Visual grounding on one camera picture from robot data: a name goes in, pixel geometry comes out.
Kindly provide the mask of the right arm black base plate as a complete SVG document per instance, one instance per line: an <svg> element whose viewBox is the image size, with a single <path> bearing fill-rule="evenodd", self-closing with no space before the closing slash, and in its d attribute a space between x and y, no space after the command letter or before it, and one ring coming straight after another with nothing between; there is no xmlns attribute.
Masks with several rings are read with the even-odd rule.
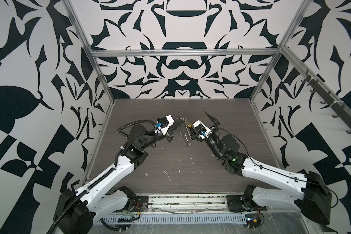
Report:
<svg viewBox="0 0 351 234"><path fill-rule="evenodd" d="M267 211L266 207L258 206L251 199L245 198L243 195L227 195L228 210L232 213L242 213L251 211Z"/></svg>

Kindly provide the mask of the metal disc with key rings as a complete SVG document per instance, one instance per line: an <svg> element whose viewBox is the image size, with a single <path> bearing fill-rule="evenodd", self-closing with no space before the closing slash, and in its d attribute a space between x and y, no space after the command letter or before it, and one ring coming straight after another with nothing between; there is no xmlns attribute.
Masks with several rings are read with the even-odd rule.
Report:
<svg viewBox="0 0 351 234"><path fill-rule="evenodd" d="M192 143L192 139L191 139L191 130L190 130L190 122L182 117L181 115L178 115L178 120L182 121L182 124L179 126L179 134L183 137L186 146L190 146Z"/></svg>

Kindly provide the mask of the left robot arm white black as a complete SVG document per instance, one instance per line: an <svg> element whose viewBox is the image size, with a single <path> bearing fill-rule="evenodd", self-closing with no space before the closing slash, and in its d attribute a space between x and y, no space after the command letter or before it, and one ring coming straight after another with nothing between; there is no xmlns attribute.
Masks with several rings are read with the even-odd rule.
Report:
<svg viewBox="0 0 351 234"><path fill-rule="evenodd" d="M59 228L64 234L86 234L94 223L113 211L129 209L135 194L123 186L112 195L107 193L123 178L134 172L148 156L148 147L155 147L162 139L173 140L173 134L185 123L184 118L173 120L171 115L151 120L139 120L117 129L126 137L125 144L114 162L93 180L72 191L66 189L59 196L49 234Z"/></svg>

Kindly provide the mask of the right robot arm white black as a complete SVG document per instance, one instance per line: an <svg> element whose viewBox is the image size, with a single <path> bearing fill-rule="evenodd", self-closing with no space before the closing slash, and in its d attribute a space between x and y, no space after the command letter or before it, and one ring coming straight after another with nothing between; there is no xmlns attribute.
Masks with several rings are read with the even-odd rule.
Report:
<svg viewBox="0 0 351 234"><path fill-rule="evenodd" d="M219 121L208 115L213 126L203 122L188 124L191 139L205 142L224 169L232 175L252 178L284 191L289 201L309 220L329 225L331 220L332 194L322 176L315 172L307 174L285 171L253 159L248 153L239 152L242 142L228 133L220 137Z"/></svg>

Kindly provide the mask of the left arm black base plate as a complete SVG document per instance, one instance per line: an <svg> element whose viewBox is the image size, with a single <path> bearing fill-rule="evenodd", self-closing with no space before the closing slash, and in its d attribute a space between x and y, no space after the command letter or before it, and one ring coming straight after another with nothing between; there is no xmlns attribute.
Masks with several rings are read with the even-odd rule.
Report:
<svg viewBox="0 0 351 234"><path fill-rule="evenodd" d="M129 198L125 206L121 209L123 211L142 212L148 209L148 196L135 196Z"/></svg>

